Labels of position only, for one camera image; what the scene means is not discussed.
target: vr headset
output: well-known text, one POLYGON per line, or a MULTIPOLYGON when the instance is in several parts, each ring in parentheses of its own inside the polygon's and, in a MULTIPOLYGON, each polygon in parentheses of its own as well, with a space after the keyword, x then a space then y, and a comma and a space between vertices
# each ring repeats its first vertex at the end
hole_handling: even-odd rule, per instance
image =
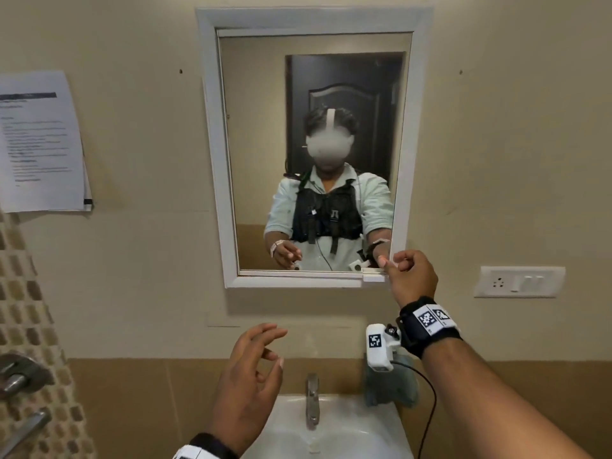
POLYGON ((351 151, 355 136, 346 136, 342 131, 333 127, 335 113, 335 109, 328 109, 325 129, 306 137, 308 153, 313 158, 344 159, 351 151))

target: person's right hand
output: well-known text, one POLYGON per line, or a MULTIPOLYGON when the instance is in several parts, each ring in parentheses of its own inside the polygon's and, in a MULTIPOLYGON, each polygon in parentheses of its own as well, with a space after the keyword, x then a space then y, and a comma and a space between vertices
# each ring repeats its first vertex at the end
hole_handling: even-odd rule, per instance
POLYGON ((417 301, 422 296, 433 299, 438 276, 432 263, 417 250, 400 251, 393 256, 397 267, 384 256, 378 257, 378 265, 391 281, 391 291, 400 308, 417 301))
POLYGON ((287 270, 295 269, 295 262, 302 261, 302 251, 289 240, 285 240, 274 251, 274 260, 287 270))

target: neck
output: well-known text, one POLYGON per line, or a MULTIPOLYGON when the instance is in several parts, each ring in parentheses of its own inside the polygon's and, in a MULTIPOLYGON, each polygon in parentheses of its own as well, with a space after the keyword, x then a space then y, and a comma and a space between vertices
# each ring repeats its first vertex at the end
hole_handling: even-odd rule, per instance
POLYGON ((340 176, 344 172, 344 165, 342 164, 338 169, 335 169, 334 171, 331 171, 331 172, 323 172, 319 168, 316 168, 316 169, 317 169, 317 176, 319 176, 319 178, 323 182, 328 182, 331 180, 336 181, 340 178, 340 176))

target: white switch panel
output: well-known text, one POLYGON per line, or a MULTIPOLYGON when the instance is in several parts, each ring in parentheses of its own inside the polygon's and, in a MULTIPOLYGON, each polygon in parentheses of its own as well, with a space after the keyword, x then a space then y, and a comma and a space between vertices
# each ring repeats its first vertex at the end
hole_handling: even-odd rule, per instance
POLYGON ((554 298, 565 280, 564 267, 480 266, 477 298, 554 298))

